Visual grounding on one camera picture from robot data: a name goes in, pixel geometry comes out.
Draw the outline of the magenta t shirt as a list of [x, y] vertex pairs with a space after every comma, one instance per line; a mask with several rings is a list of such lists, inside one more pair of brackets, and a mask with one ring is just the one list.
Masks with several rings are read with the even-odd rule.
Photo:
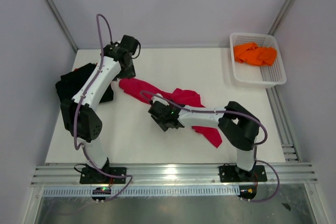
[[[162, 97], [171, 100], [177, 104], [190, 105], [198, 108], [203, 108], [201, 104], [201, 96], [192, 90], [182, 90], [176, 88], [172, 93], [165, 92], [159, 88], [151, 85], [148, 82], [131, 78], [122, 79], [119, 81], [119, 87], [124, 91], [124, 93], [136, 98], [137, 100], [150, 104], [152, 96], [145, 93], [140, 94], [141, 91], [148, 91], [154, 94], [160, 94]], [[222, 144], [222, 138], [218, 130], [210, 127], [203, 126], [193, 126], [194, 132], [203, 135], [215, 148], [218, 148]]]

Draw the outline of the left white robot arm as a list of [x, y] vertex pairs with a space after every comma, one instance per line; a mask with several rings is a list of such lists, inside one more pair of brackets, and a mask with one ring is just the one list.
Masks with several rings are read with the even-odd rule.
[[110, 170], [107, 168], [109, 160], [99, 139], [102, 121], [96, 110], [112, 81], [135, 77], [133, 59], [140, 55], [140, 50], [140, 42], [129, 35], [106, 45], [88, 80], [71, 99], [61, 102], [65, 129], [71, 133], [75, 149], [82, 149], [87, 165], [93, 168], [91, 176], [99, 183], [109, 179]]

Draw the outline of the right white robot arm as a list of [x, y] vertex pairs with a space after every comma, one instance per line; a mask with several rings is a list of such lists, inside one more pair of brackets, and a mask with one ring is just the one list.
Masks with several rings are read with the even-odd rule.
[[234, 171], [237, 178], [244, 182], [253, 178], [256, 138], [261, 126], [260, 121], [239, 103], [231, 101], [224, 108], [210, 110], [156, 100], [152, 102], [148, 112], [164, 132], [193, 126], [220, 130], [236, 148]]

